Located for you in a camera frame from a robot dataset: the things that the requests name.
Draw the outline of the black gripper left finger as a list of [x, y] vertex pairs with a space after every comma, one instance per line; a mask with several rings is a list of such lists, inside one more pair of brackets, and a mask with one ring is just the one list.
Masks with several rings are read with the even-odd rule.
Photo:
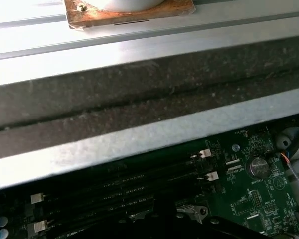
[[128, 216], [106, 220], [91, 229], [91, 239], [160, 239], [159, 232], [155, 232], [165, 213], [163, 199], [155, 198], [151, 212], [141, 219], [131, 219]]

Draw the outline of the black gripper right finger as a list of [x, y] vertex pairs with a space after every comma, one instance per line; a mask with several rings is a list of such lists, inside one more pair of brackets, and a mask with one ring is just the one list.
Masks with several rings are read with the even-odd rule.
[[268, 239], [252, 229], [218, 216], [209, 216], [203, 205], [177, 208], [175, 203], [164, 205], [164, 235], [167, 239]]

